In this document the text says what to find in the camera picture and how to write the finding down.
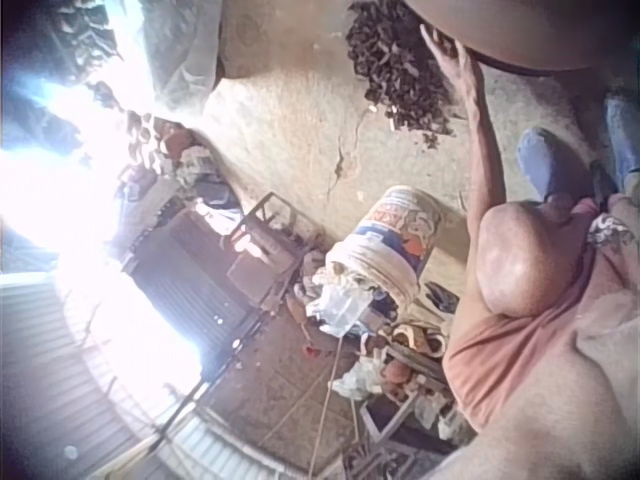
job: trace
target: man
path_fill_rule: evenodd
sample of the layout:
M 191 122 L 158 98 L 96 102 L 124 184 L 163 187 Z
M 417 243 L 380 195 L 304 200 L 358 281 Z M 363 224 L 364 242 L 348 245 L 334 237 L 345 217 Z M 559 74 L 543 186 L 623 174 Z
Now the man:
M 586 168 L 531 129 L 540 202 L 506 202 L 478 64 L 422 34 L 471 130 L 470 251 L 444 369 L 478 438 L 433 478 L 617 478 L 638 457 L 640 112 L 607 100 L 618 184 L 600 214 Z

